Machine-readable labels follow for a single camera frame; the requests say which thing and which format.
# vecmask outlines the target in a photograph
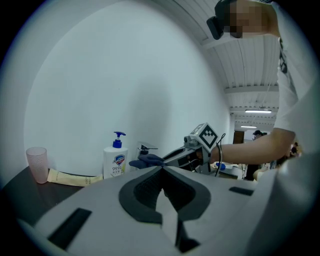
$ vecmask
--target black cable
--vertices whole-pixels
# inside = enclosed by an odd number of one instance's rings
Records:
[[[219,166],[218,169],[216,170],[215,176],[217,177],[218,173],[220,172],[221,169],[221,162],[222,162],[222,146],[221,146],[221,141],[222,139],[226,136],[226,134],[222,134],[220,140],[216,143],[216,146],[218,147],[219,150]]]

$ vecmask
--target white shirt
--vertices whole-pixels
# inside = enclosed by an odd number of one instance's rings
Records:
[[[313,85],[319,83],[319,64],[309,42],[290,15],[276,2],[271,5],[276,12],[281,35],[277,73],[279,110],[274,127],[296,132],[293,107]]]

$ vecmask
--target white ceiling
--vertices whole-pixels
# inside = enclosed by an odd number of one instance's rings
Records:
[[[210,57],[212,69],[227,95],[235,129],[256,126],[271,131],[279,109],[277,68],[280,49],[271,35],[246,39],[225,34],[215,40],[207,19],[215,15],[218,0],[152,0],[191,31]],[[246,114],[247,109],[272,110],[272,114]]]

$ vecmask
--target ceiling light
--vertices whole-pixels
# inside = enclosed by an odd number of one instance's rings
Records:
[[[246,113],[260,113],[260,114],[270,114],[271,110],[246,110]]]
[[[256,126],[244,126],[244,125],[242,125],[241,128],[254,128],[255,129],[257,127]]]

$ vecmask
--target dark table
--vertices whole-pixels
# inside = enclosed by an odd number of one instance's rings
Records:
[[[82,188],[51,182],[38,184],[27,167],[10,180],[1,193],[11,203],[16,217],[34,226],[47,211]]]

